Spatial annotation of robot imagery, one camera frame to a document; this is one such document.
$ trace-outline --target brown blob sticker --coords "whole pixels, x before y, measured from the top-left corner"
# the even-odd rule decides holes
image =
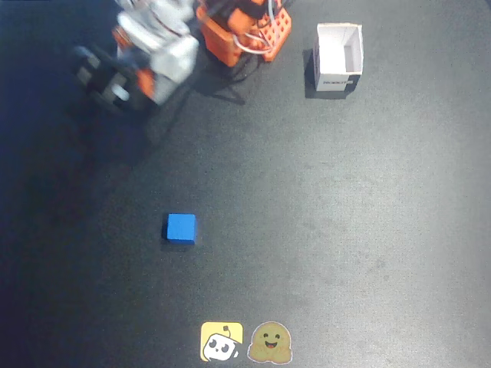
[[[292,361],[292,337],[278,322],[265,322],[252,335],[247,357],[257,363],[288,364]]]

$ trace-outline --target blue cube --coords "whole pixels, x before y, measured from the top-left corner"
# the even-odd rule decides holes
[[[196,242],[196,216],[186,213],[171,213],[167,221],[167,240],[177,244]]]

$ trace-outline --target sticker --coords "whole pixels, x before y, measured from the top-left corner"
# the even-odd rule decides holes
[[[257,363],[288,364],[292,361],[292,337],[282,324],[265,322],[255,329],[247,357]]]
[[[238,322],[205,322],[201,326],[203,362],[231,362],[239,357],[244,327]]]

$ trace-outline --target open cardboard box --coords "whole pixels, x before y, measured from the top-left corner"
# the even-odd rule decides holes
[[[317,25],[314,46],[315,89],[352,92],[362,73],[361,25],[351,23]]]

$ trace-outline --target wire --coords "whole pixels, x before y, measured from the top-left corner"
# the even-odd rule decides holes
[[[275,13],[273,13],[273,2],[274,1],[275,0],[269,0],[268,1],[268,12],[269,12],[269,19],[271,19],[271,21],[272,21],[272,25],[273,25],[273,30],[274,30],[274,33],[275,33],[276,42],[278,42],[278,39],[279,39],[279,30],[278,30],[278,25],[274,21],[275,20]]]
[[[288,3],[288,0],[284,0],[284,1],[282,2],[282,4],[280,5],[280,7],[279,7],[279,8],[276,10],[276,15],[278,15],[278,14],[279,14],[279,12],[280,12],[281,10],[283,10],[283,8],[285,7],[285,4],[287,4],[287,3]],[[265,24],[263,24],[263,25],[259,24],[259,21],[257,21],[257,22],[255,23],[255,25],[256,25],[256,26],[257,26],[257,28],[259,28],[259,29],[264,28],[264,27],[268,27],[270,24],[271,24],[271,19],[268,19],[268,21],[267,21]]]
[[[251,48],[248,48],[248,47],[244,46],[243,44],[241,44],[239,42],[239,39],[237,38],[237,36],[235,34],[232,34],[234,43],[241,50],[243,50],[245,52],[249,52],[250,54],[254,54],[254,55],[264,55],[264,54],[271,52],[272,47],[264,38],[260,38],[258,36],[253,35],[253,34],[250,34],[250,33],[245,33],[245,35],[249,38],[252,38],[253,40],[261,41],[263,44],[268,46],[268,49],[267,50],[252,50]]]

